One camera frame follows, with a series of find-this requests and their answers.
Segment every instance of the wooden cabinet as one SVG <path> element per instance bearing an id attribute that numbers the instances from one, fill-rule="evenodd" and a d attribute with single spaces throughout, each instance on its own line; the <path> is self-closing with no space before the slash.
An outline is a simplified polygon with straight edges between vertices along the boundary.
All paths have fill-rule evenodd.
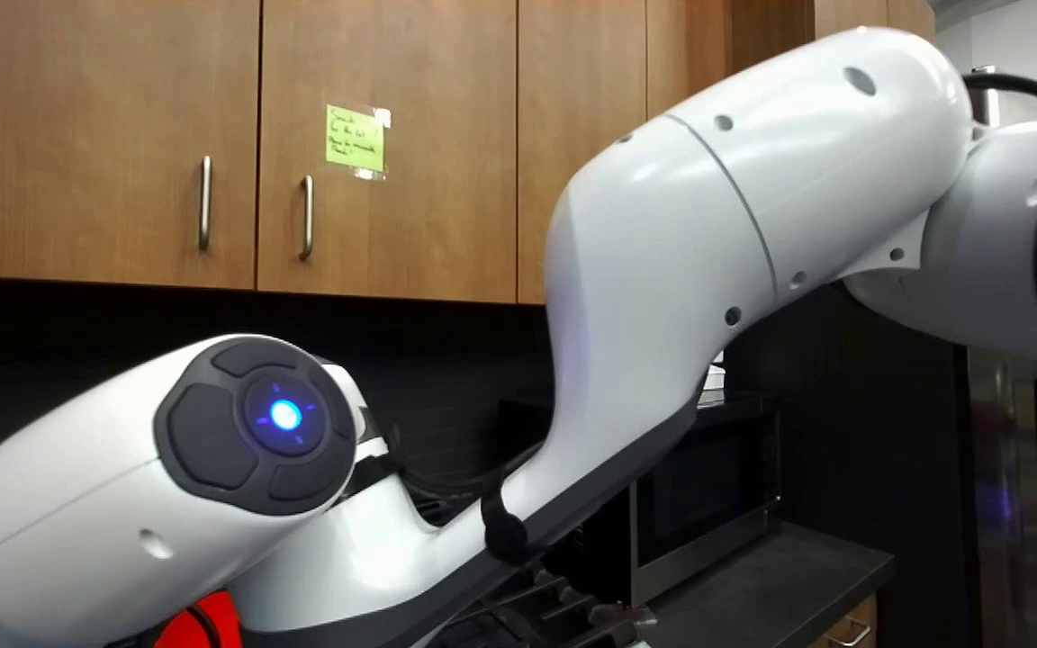
<path id="1" fill-rule="evenodd" d="M 517 37 L 517 0 L 265 0 L 259 286 L 517 301 Z M 391 111 L 386 180 L 323 160 L 329 103 Z"/>
<path id="2" fill-rule="evenodd" d="M 520 0 L 520 301 L 571 175 L 725 75 L 727 0 Z"/>
<path id="3" fill-rule="evenodd" d="M 567 180 L 770 49 L 763 10 L 0 0 L 0 277 L 539 301 Z M 391 115 L 383 180 L 323 157 L 329 103 Z"/>
<path id="4" fill-rule="evenodd" d="M 929 0 L 814 0 L 814 31 L 827 37 L 853 26 L 895 26 L 920 31 L 925 39 L 938 37 L 938 13 Z"/>
<path id="5" fill-rule="evenodd" d="M 255 0 L 0 0 L 0 277 L 250 286 L 255 31 Z"/>
<path id="6" fill-rule="evenodd" d="M 743 70 L 814 39 L 814 7 L 803 0 L 733 0 L 727 70 Z"/>
<path id="7" fill-rule="evenodd" d="M 520 0 L 520 301 L 567 180 L 647 115 L 645 0 Z"/>

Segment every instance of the black cable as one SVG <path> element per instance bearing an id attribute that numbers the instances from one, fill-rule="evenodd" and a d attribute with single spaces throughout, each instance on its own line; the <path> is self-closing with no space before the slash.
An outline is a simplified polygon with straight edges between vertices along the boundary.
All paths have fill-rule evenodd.
<path id="1" fill-rule="evenodd" d="M 1029 94 L 1037 97 L 1037 78 L 1028 78 L 1028 75 L 1013 75 L 1013 70 L 970 70 L 963 75 L 963 82 L 970 88 L 1013 88 L 1013 94 Z"/>
<path id="2" fill-rule="evenodd" d="M 197 604 L 189 604 L 189 613 L 196 616 L 196 621 L 202 626 L 202 633 L 205 633 L 205 640 L 208 640 L 208 648 L 224 648 L 224 640 L 219 640 L 219 626 L 205 616 L 205 607 L 197 607 Z"/>

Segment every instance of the cabinet handle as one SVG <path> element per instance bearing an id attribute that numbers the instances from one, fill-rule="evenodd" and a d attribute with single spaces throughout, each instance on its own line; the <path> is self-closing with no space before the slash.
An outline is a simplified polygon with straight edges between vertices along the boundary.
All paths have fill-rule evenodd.
<path id="1" fill-rule="evenodd" d="M 197 252 L 208 248 L 208 184 L 212 184 L 215 160 L 202 153 L 202 172 L 197 172 Z"/>
<path id="2" fill-rule="evenodd" d="M 861 648 L 863 638 L 872 638 L 874 621 L 863 621 L 853 638 L 845 640 L 833 640 L 833 648 Z"/>
<path id="3" fill-rule="evenodd" d="M 313 252 L 313 175 L 303 175 L 303 248 L 301 258 Z"/>

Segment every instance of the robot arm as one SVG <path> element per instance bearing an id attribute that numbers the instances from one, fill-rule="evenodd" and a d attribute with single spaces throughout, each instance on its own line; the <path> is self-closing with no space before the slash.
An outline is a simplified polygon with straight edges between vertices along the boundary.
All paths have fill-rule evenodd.
<path id="1" fill-rule="evenodd" d="M 320 516 L 357 390 L 295 344 L 208 339 L 0 445 L 0 648 L 100 648 L 171 620 Z"/>
<path id="2" fill-rule="evenodd" d="M 549 444 L 445 528 L 398 476 L 313 518 L 233 584 L 250 644 L 427 644 L 512 576 L 517 535 L 556 543 L 661 459 L 740 330 L 851 273 L 916 267 L 974 133 L 963 78 L 925 39 L 857 27 L 603 151 L 549 238 Z"/>
<path id="3" fill-rule="evenodd" d="M 898 324 L 1037 363 L 1037 123 L 980 139 L 932 210 L 921 271 L 845 283 Z"/>

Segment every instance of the glowing blue led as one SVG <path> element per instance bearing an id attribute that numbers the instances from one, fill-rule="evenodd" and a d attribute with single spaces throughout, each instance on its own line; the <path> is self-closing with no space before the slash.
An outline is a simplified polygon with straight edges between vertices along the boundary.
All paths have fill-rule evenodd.
<path id="1" fill-rule="evenodd" d="M 271 421 L 281 432 L 295 432 L 303 426 L 303 408 L 295 399 L 275 399 L 271 404 Z"/>

